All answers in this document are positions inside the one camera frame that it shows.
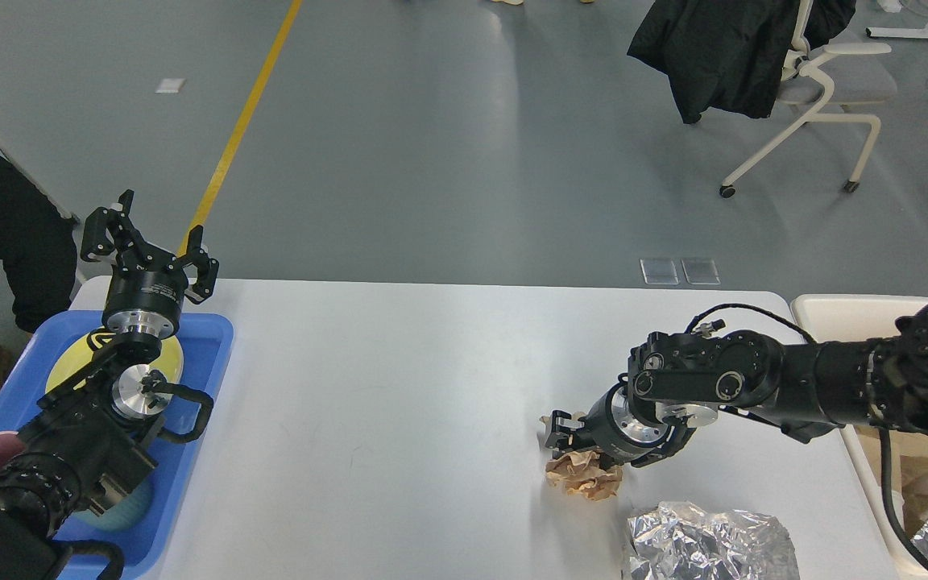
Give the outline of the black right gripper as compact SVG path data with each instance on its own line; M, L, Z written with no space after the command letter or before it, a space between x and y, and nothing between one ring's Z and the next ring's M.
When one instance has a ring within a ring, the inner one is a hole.
M544 417L544 448L553 453L600 450L601 470L630 465L640 469L672 458L689 443L696 429L685 423L667 425L658 404L628 400L628 387L618 383L584 412L552 411Z

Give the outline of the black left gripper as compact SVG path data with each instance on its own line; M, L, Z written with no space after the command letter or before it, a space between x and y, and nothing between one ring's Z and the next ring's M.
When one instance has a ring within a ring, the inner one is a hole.
M220 261L202 245L204 226L195 225L185 251L174 259L174 271L147 271L147 242L131 221L134 191L122 192L117 202L93 210L85 219L81 260L100 262L113 257L101 322L115 334L143 333L166 339L180 329L184 297L199 305L213 296ZM194 267L189 283L187 267Z

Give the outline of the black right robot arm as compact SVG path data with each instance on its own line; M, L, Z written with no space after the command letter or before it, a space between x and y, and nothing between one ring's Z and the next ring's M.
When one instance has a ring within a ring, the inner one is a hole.
M582 417L545 418L553 458L592 452L601 469L640 469L677 454L719 412L777 427L810 443L836 427L879 429L881 502L895 537L928 572L928 558L897 521L891 432L928 436L928 304L895 322L898 335L862 342L784 346L762 333L718 337L721 320L693 316L681 333L651 333L632 348L628 371Z

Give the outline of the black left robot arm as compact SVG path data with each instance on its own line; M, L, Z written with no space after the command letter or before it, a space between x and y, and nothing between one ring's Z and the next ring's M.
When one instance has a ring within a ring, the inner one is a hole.
M158 466L153 441L191 443L209 425L209 394L156 370L126 378L160 356L185 300L211 297L220 269L201 245L202 226L188 232L180 256L145 241L131 221L133 200L126 190L85 220L82 259L114 260L101 316L113 339L41 396L19 430L22 451L0 466L0 579L56 579L75 555L103 557L99 578L120 578L121 547L56 533L74 512L102 515L132 495Z

